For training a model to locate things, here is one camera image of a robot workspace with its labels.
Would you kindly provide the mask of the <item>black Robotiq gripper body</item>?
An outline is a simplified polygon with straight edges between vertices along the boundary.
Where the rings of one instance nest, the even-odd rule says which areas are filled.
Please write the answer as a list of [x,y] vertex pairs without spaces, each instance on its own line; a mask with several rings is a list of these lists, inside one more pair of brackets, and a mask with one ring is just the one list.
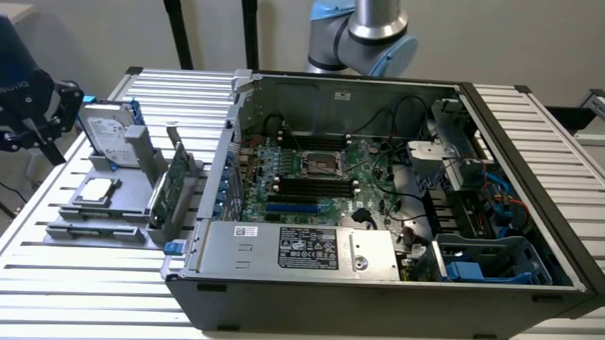
[[31,120],[38,127],[46,125],[54,90],[54,80],[39,68],[24,80],[2,87],[2,126],[14,127],[24,120]]

